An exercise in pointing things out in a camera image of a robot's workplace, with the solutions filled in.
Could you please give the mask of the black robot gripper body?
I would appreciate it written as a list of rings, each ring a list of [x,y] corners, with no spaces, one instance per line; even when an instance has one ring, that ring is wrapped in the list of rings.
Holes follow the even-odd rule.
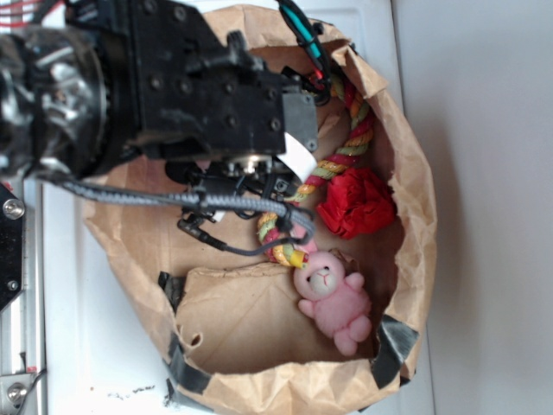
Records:
[[[151,158],[210,162],[229,176],[316,167],[316,109],[299,77],[275,73],[238,31],[220,41],[194,7],[132,1],[137,146]]]

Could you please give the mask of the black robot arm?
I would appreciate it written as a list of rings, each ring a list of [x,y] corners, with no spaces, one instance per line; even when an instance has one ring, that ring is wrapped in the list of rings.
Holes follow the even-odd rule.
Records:
[[[315,103],[243,35],[216,36],[175,1],[71,1],[66,23],[1,38],[1,174],[103,175],[138,156],[178,178],[305,182],[315,167]]]

